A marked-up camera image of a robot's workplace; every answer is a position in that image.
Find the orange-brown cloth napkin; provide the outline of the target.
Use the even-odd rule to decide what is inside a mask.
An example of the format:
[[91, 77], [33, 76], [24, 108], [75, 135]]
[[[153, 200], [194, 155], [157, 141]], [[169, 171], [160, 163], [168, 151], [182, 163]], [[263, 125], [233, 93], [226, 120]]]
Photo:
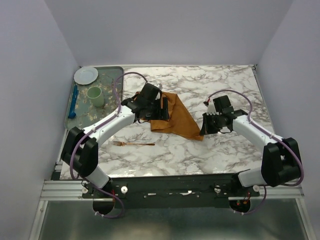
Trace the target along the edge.
[[175, 93], [163, 92], [168, 99], [169, 120], [149, 120], [154, 133], [175, 134], [188, 140], [203, 141], [200, 128], [185, 105]]

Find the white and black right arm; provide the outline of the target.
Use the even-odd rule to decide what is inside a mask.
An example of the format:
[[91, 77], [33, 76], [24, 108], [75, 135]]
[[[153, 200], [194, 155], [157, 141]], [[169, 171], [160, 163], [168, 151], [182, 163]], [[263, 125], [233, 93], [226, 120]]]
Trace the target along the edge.
[[298, 143], [293, 138], [281, 138], [248, 119], [243, 110], [230, 113], [203, 113], [200, 135], [220, 133], [226, 127], [245, 137], [262, 151], [261, 167], [237, 173], [230, 183], [230, 191], [241, 196], [248, 187], [284, 185], [303, 176]]

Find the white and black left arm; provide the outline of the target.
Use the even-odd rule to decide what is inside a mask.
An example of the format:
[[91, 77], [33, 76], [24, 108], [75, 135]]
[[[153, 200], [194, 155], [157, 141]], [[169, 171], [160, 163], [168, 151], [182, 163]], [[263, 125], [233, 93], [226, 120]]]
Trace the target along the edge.
[[101, 198], [111, 191], [111, 178], [98, 166], [98, 151], [101, 145], [121, 129], [140, 119], [168, 120], [169, 101], [167, 97], [155, 100], [127, 98], [110, 115], [84, 129], [73, 127], [65, 140], [61, 157], [69, 169], [94, 185], [93, 191]]

